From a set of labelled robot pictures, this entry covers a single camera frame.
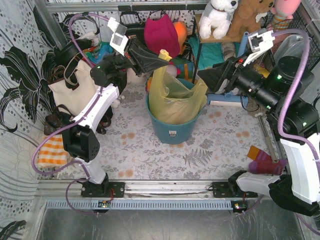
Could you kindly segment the pink plush toy top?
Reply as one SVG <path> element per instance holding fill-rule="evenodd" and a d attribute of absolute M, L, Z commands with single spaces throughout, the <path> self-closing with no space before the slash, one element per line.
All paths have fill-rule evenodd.
<path fill-rule="evenodd" d="M 270 9 L 273 14 L 271 26 L 274 29 L 287 29 L 300 3 L 301 0 L 276 0 Z"/>

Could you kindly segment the black shelf rack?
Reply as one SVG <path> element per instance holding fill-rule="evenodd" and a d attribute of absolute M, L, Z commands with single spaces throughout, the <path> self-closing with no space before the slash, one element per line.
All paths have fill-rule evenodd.
<path fill-rule="evenodd" d="M 194 70 L 192 76 L 193 83 L 196 80 L 197 71 L 199 68 L 200 70 L 203 70 L 207 67 L 211 67 L 214 64 L 222 63 L 224 61 L 221 44 L 236 43 L 236 45 L 238 46 L 236 50 L 239 52 L 240 42 L 242 41 L 245 34 L 245 32 L 243 32 L 241 34 L 238 34 L 234 38 L 225 36 L 220 40 L 215 39 L 212 35 L 208 39 L 202 39 L 198 35 L 198 30 L 200 29 L 200 19 L 201 14 L 196 14 L 191 35 L 191 37 L 194 38 L 198 44 L 197 46 L 192 48 L 192 57 L 194 60 Z"/>

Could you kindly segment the rainbow striped cloth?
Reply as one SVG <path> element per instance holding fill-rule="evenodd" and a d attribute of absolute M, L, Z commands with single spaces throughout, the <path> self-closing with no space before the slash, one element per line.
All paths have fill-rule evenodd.
<path fill-rule="evenodd" d="M 192 81 L 194 74 L 194 63 L 180 57 L 173 58 L 169 64 L 175 65 L 177 68 L 181 70 L 181 73 L 176 77 L 179 79 L 187 80 L 189 82 Z"/>

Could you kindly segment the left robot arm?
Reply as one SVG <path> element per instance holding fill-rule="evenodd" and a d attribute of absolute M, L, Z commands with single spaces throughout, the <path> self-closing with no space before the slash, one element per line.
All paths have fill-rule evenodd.
<path fill-rule="evenodd" d="M 98 90 L 71 124 L 63 128 L 62 139 L 64 150 L 82 166 L 87 180 L 92 184 L 101 185 L 107 179 L 107 173 L 99 160 L 100 143 L 96 137 L 96 129 L 127 85 L 125 70 L 132 69 L 140 76 L 168 64 L 163 56 L 158 56 L 136 37 L 132 37 L 119 50 L 105 55 L 90 70 L 90 76 L 98 85 Z"/>

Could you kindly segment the cream canvas tote bag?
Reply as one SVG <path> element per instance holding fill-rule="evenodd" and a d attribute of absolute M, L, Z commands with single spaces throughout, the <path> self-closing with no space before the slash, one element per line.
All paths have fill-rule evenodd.
<path fill-rule="evenodd" d="M 48 86 L 53 92 L 55 105 L 64 105 L 76 116 L 87 106 L 99 87 L 91 78 L 91 67 L 85 61 L 80 60 L 75 69 L 78 81 L 78 86 L 75 89 L 68 88 L 64 79 L 55 81 Z"/>

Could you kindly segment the brown dog plush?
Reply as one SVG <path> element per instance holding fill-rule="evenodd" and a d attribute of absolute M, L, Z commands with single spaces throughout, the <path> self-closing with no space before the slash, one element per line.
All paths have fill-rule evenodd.
<path fill-rule="evenodd" d="M 252 33 L 259 30 L 261 27 L 256 20 L 257 15 L 267 13 L 274 4 L 274 0 L 240 0 L 233 14 L 227 36 L 235 38 L 242 36 L 244 32 Z"/>

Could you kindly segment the brown patterned bag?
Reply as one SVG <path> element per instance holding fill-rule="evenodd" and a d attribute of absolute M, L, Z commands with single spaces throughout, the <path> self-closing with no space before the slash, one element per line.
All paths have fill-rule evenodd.
<path fill-rule="evenodd" d="M 65 105 L 60 104 L 54 107 L 52 114 L 45 117 L 44 130 L 43 130 L 44 135 L 49 136 L 53 132 L 62 128 L 74 117 L 75 115 L 72 114 Z M 112 111 L 112 108 L 109 107 L 96 128 L 96 131 L 98 134 L 101 134 L 101 135 L 106 134 L 107 132 L 106 128 L 108 128 L 111 125 L 112 117 L 113 117 L 113 111 Z"/>

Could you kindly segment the silver pouch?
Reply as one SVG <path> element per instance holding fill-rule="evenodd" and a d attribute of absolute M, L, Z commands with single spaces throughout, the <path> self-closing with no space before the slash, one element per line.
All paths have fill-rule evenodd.
<path fill-rule="evenodd" d="M 282 57 L 292 56 L 300 58 L 304 51 L 304 39 L 300 35 L 292 34 L 284 39 L 273 55 L 277 64 Z"/>

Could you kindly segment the teal trash bin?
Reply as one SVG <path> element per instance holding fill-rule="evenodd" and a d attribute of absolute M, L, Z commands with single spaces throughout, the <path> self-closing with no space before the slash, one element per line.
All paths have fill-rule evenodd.
<path fill-rule="evenodd" d="M 191 89 L 192 86 L 195 84 L 186 81 L 186 80 L 180 80 L 183 85 L 185 85 L 188 89 Z M 156 137 L 160 140 L 160 142 L 164 144 L 170 144 L 170 145 L 176 145 L 181 144 L 185 141 L 187 141 L 190 136 L 192 135 L 192 132 L 195 127 L 195 123 L 198 119 L 198 117 L 201 114 L 201 111 L 199 114 L 191 121 L 186 122 L 184 124 L 167 124 L 160 120 L 157 120 L 150 112 L 149 109 L 149 93 L 146 96 L 146 109 L 151 119 L 151 124 L 153 127 L 153 131 L 156 135 Z"/>

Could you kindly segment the orange plush toy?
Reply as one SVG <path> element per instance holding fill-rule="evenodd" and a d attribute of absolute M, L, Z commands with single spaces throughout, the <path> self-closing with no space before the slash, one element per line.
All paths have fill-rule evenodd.
<path fill-rule="evenodd" d="M 173 23 L 174 28 L 176 30 L 177 33 L 177 38 L 178 38 L 178 43 L 179 43 L 179 54 L 181 55 L 183 53 L 183 51 L 185 50 L 185 46 L 184 43 L 187 39 L 187 27 L 185 25 L 184 22 L 182 21 L 176 21 Z"/>

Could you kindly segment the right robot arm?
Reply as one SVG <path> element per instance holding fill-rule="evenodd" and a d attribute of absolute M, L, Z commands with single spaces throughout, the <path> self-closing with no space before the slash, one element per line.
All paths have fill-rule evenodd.
<path fill-rule="evenodd" d="M 258 105 L 266 109 L 266 119 L 274 136 L 282 144 L 290 173 L 253 174 L 240 170 L 228 179 L 228 187 L 238 192 L 253 192 L 271 197 L 282 209 L 305 216 L 313 216 L 320 210 L 320 164 L 306 138 L 320 149 L 320 118 L 317 109 L 301 98 L 306 87 L 314 80 L 314 74 L 305 69 L 298 87 L 289 103 L 284 117 L 284 136 L 280 135 L 278 123 L 285 98 L 297 73 L 300 58 L 284 56 L 267 77 L 245 65 L 244 58 L 232 57 L 211 68 L 200 70 L 198 76 L 207 87 L 216 92 L 224 81 L 226 91 L 239 89 Z"/>

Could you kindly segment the yellow duck plush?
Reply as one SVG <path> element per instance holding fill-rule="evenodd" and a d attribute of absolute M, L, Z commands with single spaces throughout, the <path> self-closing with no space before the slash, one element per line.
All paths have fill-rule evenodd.
<path fill-rule="evenodd" d="M 263 63 L 255 63 L 253 65 L 253 68 L 261 75 L 263 75 L 265 78 L 267 78 L 270 74 L 270 72 L 265 68 Z"/>

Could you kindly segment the orange checkered towel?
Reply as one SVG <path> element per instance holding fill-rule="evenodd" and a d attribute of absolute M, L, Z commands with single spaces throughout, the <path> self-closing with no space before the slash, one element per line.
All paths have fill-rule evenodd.
<path fill-rule="evenodd" d="M 39 150 L 36 165 L 39 168 L 62 167 L 67 164 L 68 152 L 64 150 L 61 134 L 51 137 Z"/>

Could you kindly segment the pink pig plush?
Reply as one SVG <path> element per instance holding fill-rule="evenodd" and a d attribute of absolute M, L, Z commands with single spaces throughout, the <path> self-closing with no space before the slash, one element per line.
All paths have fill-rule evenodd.
<path fill-rule="evenodd" d="M 166 72 L 176 78 L 181 73 L 181 70 L 174 64 L 169 64 L 166 66 Z"/>

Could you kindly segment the teal folded cloth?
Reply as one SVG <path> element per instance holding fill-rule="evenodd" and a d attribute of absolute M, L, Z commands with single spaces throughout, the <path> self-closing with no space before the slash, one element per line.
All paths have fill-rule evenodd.
<path fill-rule="evenodd" d="M 188 40 L 192 48 L 192 53 L 194 58 L 198 57 L 199 40 L 195 37 L 191 37 Z M 204 70 L 206 68 L 212 67 L 214 64 L 223 63 L 225 60 L 223 58 L 222 47 L 219 42 L 217 43 L 203 43 L 200 51 L 200 57 L 198 61 L 198 70 Z"/>

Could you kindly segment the magenta fuzzy bag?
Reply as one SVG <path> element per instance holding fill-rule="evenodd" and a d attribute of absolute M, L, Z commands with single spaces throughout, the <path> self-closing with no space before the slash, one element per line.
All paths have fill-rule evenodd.
<path fill-rule="evenodd" d="M 166 50 L 171 58 L 175 58 L 180 52 L 176 29 L 167 14 L 158 20 L 146 20 L 144 40 L 148 49 L 157 55 L 161 50 Z"/>

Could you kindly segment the black leather handbag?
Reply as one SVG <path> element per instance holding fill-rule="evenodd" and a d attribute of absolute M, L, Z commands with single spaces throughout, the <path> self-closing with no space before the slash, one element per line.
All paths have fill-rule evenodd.
<path fill-rule="evenodd" d="M 136 37 L 144 41 L 144 31 L 146 23 L 140 18 L 136 11 L 123 11 L 120 13 L 120 23 L 126 27 L 127 37 Z"/>

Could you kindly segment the white husky plush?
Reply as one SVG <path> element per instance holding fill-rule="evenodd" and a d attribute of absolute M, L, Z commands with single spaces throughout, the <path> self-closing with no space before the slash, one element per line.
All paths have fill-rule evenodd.
<path fill-rule="evenodd" d="M 238 8 L 238 0 L 210 0 L 199 20 L 199 36 L 216 40 L 227 35 L 235 10 Z"/>

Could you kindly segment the yellow trash bag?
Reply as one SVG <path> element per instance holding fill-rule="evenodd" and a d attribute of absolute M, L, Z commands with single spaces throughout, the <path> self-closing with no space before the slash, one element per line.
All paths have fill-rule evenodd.
<path fill-rule="evenodd" d="M 208 87 L 200 79 L 190 89 L 167 72 L 167 66 L 153 72 L 149 111 L 159 121 L 179 125 L 193 120 L 207 104 Z"/>

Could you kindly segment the colorful patterned bag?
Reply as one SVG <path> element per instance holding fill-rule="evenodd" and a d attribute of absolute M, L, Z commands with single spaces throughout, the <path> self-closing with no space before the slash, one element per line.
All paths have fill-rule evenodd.
<path fill-rule="evenodd" d="M 98 64 L 105 55 L 112 54 L 114 49 L 109 42 L 100 41 L 98 45 L 92 46 L 84 50 L 87 58 L 94 64 Z"/>

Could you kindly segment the purple orange toy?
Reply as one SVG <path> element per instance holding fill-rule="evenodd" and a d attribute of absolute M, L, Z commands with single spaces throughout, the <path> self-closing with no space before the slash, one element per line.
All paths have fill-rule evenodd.
<path fill-rule="evenodd" d="M 252 160 L 248 165 L 248 171 L 252 174 L 280 176 L 283 169 L 288 164 L 287 159 L 280 159 L 278 162 L 274 163 L 269 154 L 253 145 L 250 147 L 247 157 Z"/>

